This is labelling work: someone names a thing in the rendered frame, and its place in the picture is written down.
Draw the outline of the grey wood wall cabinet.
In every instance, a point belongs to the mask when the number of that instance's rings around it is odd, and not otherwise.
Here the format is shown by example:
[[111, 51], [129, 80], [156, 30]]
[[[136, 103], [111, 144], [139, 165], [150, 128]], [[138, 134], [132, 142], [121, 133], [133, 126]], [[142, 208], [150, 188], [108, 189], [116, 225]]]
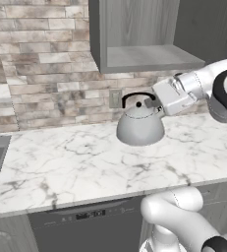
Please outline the grey wood wall cabinet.
[[90, 53], [102, 74], [194, 69], [174, 44], [180, 0], [88, 0]]

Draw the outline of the grey base cabinet drawer front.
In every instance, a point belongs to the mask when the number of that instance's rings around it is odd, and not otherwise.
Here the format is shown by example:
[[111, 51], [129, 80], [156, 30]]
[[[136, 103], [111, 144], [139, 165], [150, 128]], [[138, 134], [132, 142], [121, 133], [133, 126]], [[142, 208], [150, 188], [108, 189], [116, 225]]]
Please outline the grey base cabinet drawer front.
[[221, 234], [227, 233], [227, 182], [202, 185], [203, 207], [199, 211]]

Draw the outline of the grey wall outlet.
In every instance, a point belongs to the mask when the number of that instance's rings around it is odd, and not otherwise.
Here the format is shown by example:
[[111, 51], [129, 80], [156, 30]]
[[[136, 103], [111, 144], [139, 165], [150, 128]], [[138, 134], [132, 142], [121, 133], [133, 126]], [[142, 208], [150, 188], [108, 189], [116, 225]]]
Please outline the grey wall outlet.
[[122, 107], [122, 91], [121, 90], [109, 91], [109, 107], [110, 108]]

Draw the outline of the dark grey dishwasher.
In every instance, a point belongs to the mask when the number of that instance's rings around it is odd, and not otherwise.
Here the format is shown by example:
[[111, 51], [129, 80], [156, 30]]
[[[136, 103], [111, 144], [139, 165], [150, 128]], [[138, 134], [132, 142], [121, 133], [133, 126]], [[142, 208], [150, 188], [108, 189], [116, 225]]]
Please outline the dark grey dishwasher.
[[28, 215], [38, 252], [139, 252], [142, 196]]

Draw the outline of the grey base cabinet door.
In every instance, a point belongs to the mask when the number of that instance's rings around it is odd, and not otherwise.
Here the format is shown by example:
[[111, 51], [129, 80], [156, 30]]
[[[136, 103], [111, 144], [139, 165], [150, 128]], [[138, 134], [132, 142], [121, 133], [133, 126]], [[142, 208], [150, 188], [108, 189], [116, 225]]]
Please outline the grey base cabinet door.
[[0, 252], [38, 252], [27, 215], [0, 219]]

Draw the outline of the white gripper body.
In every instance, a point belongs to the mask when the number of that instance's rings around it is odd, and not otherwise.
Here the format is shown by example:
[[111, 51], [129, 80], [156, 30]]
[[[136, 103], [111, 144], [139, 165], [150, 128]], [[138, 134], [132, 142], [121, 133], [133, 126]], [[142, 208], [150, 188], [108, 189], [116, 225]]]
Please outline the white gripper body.
[[152, 86], [154, 105], [161, 107], [167, 116], [178, 114], [197, 102], [197, 98], [187, 93], [175, 78], [167, 78]]

